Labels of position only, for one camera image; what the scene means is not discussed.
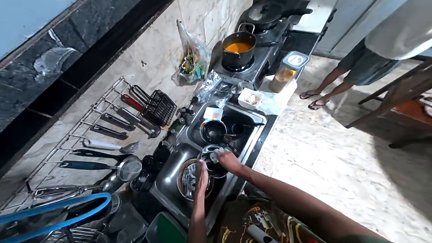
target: shorts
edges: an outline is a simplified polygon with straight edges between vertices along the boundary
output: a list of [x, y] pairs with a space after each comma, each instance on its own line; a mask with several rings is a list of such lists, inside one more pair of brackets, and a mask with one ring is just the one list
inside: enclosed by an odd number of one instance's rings
[[365, 46], [361, 40], [338, 64], [338, 68], [350, 70], [345, 81], [354, 85], [369, 85], [396, 68], [400, 60], [384, 58]]

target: foot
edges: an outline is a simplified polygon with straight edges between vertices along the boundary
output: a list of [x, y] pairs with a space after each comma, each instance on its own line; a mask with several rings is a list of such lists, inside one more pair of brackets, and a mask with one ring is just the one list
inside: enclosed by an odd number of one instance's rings
[[308, 99], [312, 96], [319, 95], [319, 94], [321, 94], [321, 92], [317, 90], [308, 90], [300, 94], [300, 99]]
[[311, 110], [318, 110], [321, 107], [325, 106], [325, 104], [327, 104], [327, 101], [321, 100], [321, 99], [317, 99], [314, 102], [312, 102], [310, 105], [308, 105], [308, 108]]

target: gas stove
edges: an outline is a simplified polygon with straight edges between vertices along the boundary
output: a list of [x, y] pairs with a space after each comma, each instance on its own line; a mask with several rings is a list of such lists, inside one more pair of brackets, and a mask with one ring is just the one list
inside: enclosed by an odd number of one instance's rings
[[[298, 0], [295, 4], [291, 4], [290, 7], [306, 8], [308, 3], [309, 0]], [[242, 13], [240, 16], [237, 28], [240, 23], [244, 22], [244, 14], [245, 13]], [[215, 63], [213, 69], [222, 77], [222, 80], [227, 83], [237, 83], [244, 80], [250, 84], [249, 88], [257, 90], [261, 86], [264, 77], [269, 73], [292, 25], [297, 24], [299, 20], [300, 16], [281, 18], [273, 28], [262, 31], [261, 33], [254, 33], [257, 43], [277, 42], [278, 44], [270, 47], [255, 47], [254, 56], [246, 66], [237, 69], [224, 67], [222, 65], [222, 59], [220, 58]]]

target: sink basin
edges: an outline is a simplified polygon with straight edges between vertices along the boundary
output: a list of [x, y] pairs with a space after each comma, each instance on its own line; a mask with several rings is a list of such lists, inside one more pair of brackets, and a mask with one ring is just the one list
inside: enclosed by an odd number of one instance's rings
[[[217, 107], [215, 103], [208, 102], [202, 105], [192, 106], [196, 111], [189, 126], [183, 127], [176, 137], [177, 151], [170, 154], [166, 164], [156, 178], [150, 192], [179, 220], [189, 227], [189, 217], [192, 214], [194, 203], [185, 199], [177, 188], [177, 176], [181, 165], [189, 159], [196, 158], [199, 152], [207, 144], [202, 140], [199, 128], [205, 120], [204, 111], [207, 107]], [[223, 109], [223, 116], [230, 117], [233, 121], [266, 123], [266, 118], [253, 111], [245, 110], [240, 106], [228, 103]], [[252, 152], [264, 126], [247, 127], [241, 138], [230, 142], [237, 150], [238, 160], [245, 164]], [[216, 217], [237, 180], [231, 173], [220, 179], [214, 179], [214, 187], [211, 194], [205, 200], [207, 232], [210, 232]]]

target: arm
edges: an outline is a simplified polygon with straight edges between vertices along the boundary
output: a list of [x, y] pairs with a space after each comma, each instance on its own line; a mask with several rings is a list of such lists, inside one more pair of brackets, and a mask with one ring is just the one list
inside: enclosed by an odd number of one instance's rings
[[231, 152], [219, 153], [218, 159], [229, 172], [256, 186], [286, 213], [298, 218], [316, 233], [335, 240], [353, 234], [385, 240], [308, 193], [242, 165]]
[[187, 243], [205, 243], [207, 241], [207, 228], [204, 214], [204, 199], [209, 174], [206, 163], [199, 161], [197, 166], [197, 178], [194, 198], [194, 209], [192, 211], [191, 222], [189, 223], [189, 232], [187, 234]]

